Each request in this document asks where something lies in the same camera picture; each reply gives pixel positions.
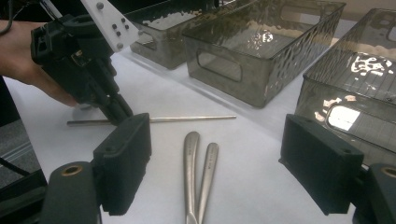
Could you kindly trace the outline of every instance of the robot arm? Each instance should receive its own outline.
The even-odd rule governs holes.
[[[110,56],[135,42],[138,30],[106,0],[81,2],[90,15],[66,15],[32,31],[32,58],[79,104],[99,107],[119,125],[133,112]]]

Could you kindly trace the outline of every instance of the bin handle cutout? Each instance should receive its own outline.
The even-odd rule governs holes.
[[[197,59],[199,66],[210,72],[235,82],[242,81],[242,67],[239,63],[202,50],[197,50]]]
[[[320,10],[318,8],[305,8],[285,5],[282,7],[280,17],[283,21],[293,21],[316,25],[320,21]]]

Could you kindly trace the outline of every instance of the white table surface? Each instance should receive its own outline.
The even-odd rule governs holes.
[[[205,223],[351,223],[347,215],[324,216],[293,175],[278,162],[286,114],[293,113],[303,77],[299,75],[265,108],[257,109],[192,79],[184,63],[176,70],[133,54],[112,56],[120,93],[135,114],[154,117],[236,115],[237,119],[151,124],[152,156],[128,213],[105,224],[185,222],[183,141],[197,131],[197,189],[205,150],[219,144]],[[73,119],[104,119],[98,109],[62,105],[35,87],[5,78],[42,170],[50,173],[73,161],[91,161],[93,150],[114,126],[67,127]]]

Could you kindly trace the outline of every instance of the human hand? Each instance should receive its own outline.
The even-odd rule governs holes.
[[[53,99],[74,106],[76,100],[32,60],[31,31],[43,24],[14,21],[11,29],[0,35],[0,75],[36,86]],[[0,20],[0,30],[6,26],[7,21]]]

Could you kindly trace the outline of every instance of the finger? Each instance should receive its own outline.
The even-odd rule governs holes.
[[[46,93],[51,98],[69,106],[75,106],[77,104],[76,100],[72,95],[67,93],[62,87],[55,82],[52,77],[45,73],[41,68],[39,68],[40,78],[33,81],[33,85],[38,87],[44,93]]]

